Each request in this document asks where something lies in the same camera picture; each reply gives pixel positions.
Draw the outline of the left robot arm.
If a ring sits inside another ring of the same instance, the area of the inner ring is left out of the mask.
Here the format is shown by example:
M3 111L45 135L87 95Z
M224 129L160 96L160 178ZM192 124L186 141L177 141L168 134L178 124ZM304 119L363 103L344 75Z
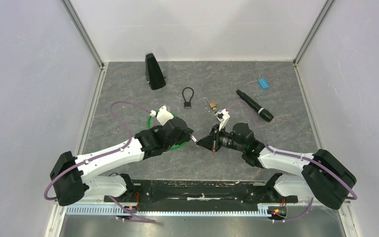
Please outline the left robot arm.
M130 201L135 195L135 186L128 174L102 176L116 167L156 157L192 139L194 130L184 120L174 117L164 125L157 125L135 134L130 140L118 145L74 156L62 153L50 172L51 182L45 189L47 200L50 188L60 206L72 205L85 197L112 196Z

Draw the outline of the green cable lock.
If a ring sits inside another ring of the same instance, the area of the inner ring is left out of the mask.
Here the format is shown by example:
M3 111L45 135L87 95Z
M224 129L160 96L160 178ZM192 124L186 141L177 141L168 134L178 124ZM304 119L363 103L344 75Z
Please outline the green cable lock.
M163 131L163 125L160 125L160 123L155 119L155 118L148 118L148 122L147 122L147 126L148 126L148 129L150 131L152 131L154 133L154 136L156 138L156 140L160 143L160 145L165 148L166 150L176 150L178 149L179 147L183 146L185 143L187 142L183 142L182 144L180 145L175 145L175 146L172 146L172 147L167 147L165 145L165 142L166 142L166 136L165 136L165 133Z

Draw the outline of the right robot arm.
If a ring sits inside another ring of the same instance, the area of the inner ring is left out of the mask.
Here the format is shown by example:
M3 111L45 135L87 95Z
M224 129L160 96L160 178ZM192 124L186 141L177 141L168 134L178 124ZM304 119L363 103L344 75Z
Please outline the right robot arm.
M352 193L356 177L325 149L314 153L280 150L257 140L246 123L237 123L231 132L216 124L208 135L197 141L197 145L212 152L220 148L236 150L252 167L282 171L265 188L265 195L271 201L301 196L339 209L346 199L357 198Z

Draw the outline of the brass padlock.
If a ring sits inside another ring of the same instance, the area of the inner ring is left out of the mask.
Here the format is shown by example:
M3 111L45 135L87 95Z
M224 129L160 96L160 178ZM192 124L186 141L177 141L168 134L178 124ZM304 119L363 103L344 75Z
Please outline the brass padlock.
M216 111L217 110L217 103L215 102L210 102L206 97L203 97L202 98L202 101L204 103L204 105L206 107L209 107L210 109L212 109L213 111Z

